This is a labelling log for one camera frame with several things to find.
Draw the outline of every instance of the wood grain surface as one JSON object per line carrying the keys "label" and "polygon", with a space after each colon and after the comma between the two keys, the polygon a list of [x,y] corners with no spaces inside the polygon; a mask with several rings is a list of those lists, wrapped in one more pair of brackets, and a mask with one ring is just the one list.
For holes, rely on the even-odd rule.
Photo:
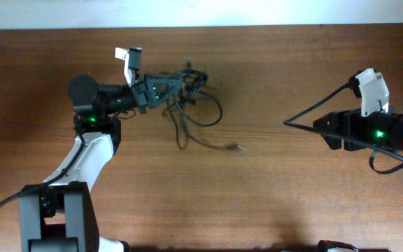
{"label": "wood grain surface", "polygon": [[[114,48],[141,46],[142,73],[190,57],[219,87],[225,116],[192,128],[241,155],[177,148],[162,108],[122,123],[122,143],[92,190],[99,230],[132,246],[284,248],[320,239],[403,251],[403,170],[381,176],[370,150],[330,150],[283,121],[357,70],[383,73],[403,111],[403,24],[0,31],[0,200],[51,174],[73,145],[69,81],[123,84]],[[208,104],[195,113],[209,120]],[[344,90],[301,123],[360,106]],[[381,156],[376,165],[397,164]],[[19,251],[17,203],[0,210],[0,251]]]}

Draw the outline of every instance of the white strip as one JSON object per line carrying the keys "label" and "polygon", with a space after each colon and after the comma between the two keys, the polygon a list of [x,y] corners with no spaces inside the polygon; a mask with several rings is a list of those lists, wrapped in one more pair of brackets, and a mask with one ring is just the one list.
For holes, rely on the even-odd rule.
{"label": "white strip", "polygon": [[400,0],[0,0],[0,29],[398,22]]}

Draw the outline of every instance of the green light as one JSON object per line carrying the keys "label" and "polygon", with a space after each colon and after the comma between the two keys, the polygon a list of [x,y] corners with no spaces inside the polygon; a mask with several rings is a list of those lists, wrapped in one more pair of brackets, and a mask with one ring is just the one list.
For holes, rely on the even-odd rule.
{"label": "green light", "polygon": [[383,137],[383,132],[382,131],[380,131],[380,130],[377,130],[376,131],[376,137]]}

